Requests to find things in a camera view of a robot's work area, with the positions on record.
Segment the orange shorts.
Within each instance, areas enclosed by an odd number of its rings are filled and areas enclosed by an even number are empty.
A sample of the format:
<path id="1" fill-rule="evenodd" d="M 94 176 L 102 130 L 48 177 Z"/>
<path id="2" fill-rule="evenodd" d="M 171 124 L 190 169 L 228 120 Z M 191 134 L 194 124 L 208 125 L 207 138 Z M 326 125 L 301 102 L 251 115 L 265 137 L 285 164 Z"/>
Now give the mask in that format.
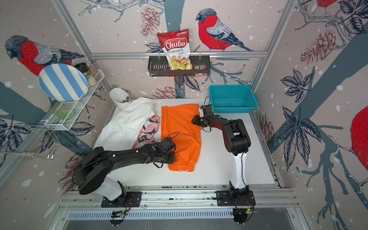
<path id="1" fill-rule="evenodd" d="M 201 128 L 192 123 L 200 115 L 199 105 L 163 106 L 161 112 L 161 139 L 171 137 L 176 144 L 169 170 L 193 172 L 201 151 Z"/>

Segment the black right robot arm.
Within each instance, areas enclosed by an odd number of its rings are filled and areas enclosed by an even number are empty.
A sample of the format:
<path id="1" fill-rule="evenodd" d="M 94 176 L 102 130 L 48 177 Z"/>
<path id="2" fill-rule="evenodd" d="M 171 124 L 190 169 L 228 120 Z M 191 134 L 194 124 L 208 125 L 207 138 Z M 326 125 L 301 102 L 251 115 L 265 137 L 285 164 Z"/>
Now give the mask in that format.
<path id="1" fill-rule="evenodd" d="M 210 104 L 200 107 L 203 115 L 196 115 L 192 123 L 201 128 L 216 128 L 222 131 L 226 150 L 234 157 L 233 174 L 230 181 L 229 195 L 233 203 L 245 199 L 251 193 L 246 180 L 246 153 L 251 140 L 241 119 L 231 120 L 215 115 Z"/>

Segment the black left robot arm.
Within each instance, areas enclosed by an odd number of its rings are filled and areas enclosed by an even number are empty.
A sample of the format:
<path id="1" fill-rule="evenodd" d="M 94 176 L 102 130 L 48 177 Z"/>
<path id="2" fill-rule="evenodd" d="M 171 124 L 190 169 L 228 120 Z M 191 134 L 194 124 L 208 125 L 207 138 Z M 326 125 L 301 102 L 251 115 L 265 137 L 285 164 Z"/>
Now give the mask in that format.
<path id="1" fill-rule="evenodd" d="M 126 204 L 127 192 L 120 181 L 107 177 L 115 169 L 135 164 L 173 164 L 176 144 L 170 137 L 161 142 L 145 144 L 137 149 L 112 151 L 97 147 L 84 157 L 73 169 L 72 182 L 79 194 L 98 193 L 109 204 Z"/>

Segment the pink patterned shorts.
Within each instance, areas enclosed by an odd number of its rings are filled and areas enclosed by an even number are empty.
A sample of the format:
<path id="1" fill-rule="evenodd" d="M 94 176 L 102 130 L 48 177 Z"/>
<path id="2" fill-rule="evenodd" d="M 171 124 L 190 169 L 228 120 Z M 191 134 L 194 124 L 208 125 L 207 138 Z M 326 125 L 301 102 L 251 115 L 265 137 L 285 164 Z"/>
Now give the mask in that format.
<path id="1" fill-rule="evenodd" d="M 133 146 L 134 149 L 140 148 L 145 144 L 152 144 L 155 142 L 154 135 L 159 130 L 160 118 L 154 115 L 146 120 L 141 131 L 138 134 L 137 140 Z"/>

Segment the white shorts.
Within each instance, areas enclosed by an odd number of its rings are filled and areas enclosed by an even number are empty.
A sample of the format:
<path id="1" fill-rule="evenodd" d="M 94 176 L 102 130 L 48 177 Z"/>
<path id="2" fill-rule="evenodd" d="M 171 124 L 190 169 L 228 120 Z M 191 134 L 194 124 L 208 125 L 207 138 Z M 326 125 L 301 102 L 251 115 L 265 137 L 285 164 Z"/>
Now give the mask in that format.
<path id="1" fill-rule="evenodd" d="M 112 151 L 132 149 L 146 120 L 155 115 L 154 106 L 153 99 L 140 97 L 133 100 L 102 129 L 93 148 L 103 147 Z"/>

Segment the teal plastic basket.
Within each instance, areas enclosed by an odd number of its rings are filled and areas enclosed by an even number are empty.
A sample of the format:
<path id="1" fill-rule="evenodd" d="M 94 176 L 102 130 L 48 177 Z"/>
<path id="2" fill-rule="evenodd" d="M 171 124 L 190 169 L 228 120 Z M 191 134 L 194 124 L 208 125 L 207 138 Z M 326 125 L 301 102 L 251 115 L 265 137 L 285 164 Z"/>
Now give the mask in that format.
<path id="1" fill-rule="evenodd" d="M 247 85 L 213 85 L 209 87 L 209 95 L 215 113 L 250 113 L 259 107 Z"/>

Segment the small snack packet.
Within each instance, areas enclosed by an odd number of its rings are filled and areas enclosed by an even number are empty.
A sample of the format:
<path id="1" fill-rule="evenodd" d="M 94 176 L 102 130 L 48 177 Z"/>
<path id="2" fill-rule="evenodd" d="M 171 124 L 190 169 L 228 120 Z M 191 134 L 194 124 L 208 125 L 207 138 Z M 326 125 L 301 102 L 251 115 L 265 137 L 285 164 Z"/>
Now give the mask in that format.
<path id="1" fill-rule="evenodd" d="M 203 64 L 193 65 L 193 69 L 194 70 L 205 70 L 206 69 L 206 65 L 203 65 Z"/>

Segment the white ceramic cup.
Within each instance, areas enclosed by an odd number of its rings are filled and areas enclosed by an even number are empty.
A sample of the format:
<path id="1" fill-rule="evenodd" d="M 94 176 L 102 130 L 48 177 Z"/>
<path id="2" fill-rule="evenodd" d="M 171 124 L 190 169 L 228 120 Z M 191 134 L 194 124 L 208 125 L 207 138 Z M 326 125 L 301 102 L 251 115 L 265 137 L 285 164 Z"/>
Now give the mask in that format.
<path id="1" fill-rule="evenodd" d="M 131 104 L 129 94 L 123 89 L 114 88 L 110 91 L 109 96 L 119 110 L 124 110 Z"/>

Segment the red Chuba chips bag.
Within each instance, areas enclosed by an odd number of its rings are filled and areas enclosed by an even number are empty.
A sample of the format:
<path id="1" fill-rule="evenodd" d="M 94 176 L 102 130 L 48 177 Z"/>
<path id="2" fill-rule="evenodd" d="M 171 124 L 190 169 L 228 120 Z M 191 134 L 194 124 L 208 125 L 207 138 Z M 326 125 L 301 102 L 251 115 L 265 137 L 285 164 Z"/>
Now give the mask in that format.
<path id="1" fill-rule="evenodd" d="M 157 34 L 170 70 L 191 70 L 189 30 Z"/>

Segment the dark lid spice jar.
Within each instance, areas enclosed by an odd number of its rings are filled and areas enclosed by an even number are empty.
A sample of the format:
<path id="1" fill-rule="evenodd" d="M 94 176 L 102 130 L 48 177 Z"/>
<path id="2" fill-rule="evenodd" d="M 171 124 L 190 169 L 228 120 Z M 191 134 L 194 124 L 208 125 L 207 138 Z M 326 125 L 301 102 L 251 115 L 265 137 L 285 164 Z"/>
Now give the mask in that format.
<path id="1" fill-rule="evenodd" d="M 95 86 L 97 84 L 95 76 L 91 73 L 86 63 L 79 63 L 74 67 L 84 74 L 84 76 L 87 79 L 89 87 Z"/>

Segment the blue white striped plate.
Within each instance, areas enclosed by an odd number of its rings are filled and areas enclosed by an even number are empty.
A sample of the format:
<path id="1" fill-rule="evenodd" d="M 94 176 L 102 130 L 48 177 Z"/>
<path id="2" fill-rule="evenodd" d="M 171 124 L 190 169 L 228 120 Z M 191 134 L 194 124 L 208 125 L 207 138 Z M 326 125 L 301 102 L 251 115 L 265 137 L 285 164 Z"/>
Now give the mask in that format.
<path id="1" fill-rule="evenodd" d="M 88 92 L 85 75 L 67 64 L 46 66 L 38 76 L 42 91 L 50 98 L 63 102 L 77 102 Z"/>

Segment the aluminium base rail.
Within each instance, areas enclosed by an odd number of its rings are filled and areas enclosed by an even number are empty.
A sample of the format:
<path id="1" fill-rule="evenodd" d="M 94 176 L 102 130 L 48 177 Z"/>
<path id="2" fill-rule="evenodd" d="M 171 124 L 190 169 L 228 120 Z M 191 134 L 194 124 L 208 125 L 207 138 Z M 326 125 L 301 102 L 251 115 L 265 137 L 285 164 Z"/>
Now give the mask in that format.
<path id="1" fill-rule="evenodd" d="M 112 204 L 97 194 L 78 195 L 70 192 L 57 206 L 55 216 L 67 220 L 140 220 L 174 218 L 232 218 L 234 210 L 256 214 L 262 208 L 296 208 L 299 203 L 292 189 L 252 187 L 248 201 L 231 201 L 226 188 L 196 189 L 131 189 L 140 192 L 122 207 Z"/>

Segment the clear acrylic wall shelf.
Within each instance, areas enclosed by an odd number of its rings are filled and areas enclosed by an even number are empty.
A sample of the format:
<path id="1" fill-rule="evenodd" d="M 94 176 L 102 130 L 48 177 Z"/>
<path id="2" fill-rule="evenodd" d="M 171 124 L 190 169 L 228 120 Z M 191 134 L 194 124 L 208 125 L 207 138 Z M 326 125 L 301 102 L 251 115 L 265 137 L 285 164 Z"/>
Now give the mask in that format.
<path id="1" fill-rule="evenodd" d="M 87 105 L 88 101 L 91 99 L 94 93 L 97 92 L 97 88 L 101 85 L 101 82 L 105 78 L 102 70 L 98 70 L 96 77 L 99 77 L 97 84 L 92 87 L 88 87 L 87 91 L 85 91 L 85 96 L 81 97 L 76 102 L 66 102 L 71 109 L 75 112 L 75 117 L 69 121 L 63 121 L 62 123 L 55 122 L 52 118 L 53 115 L 48 112 L 43 119 L 39 122 L 40 125 L 49 127 L 56 131 L 67 131 L 70 130 L 73 124 L 78 119 L 79 115 L 82 113 L 83 109 Z"/>

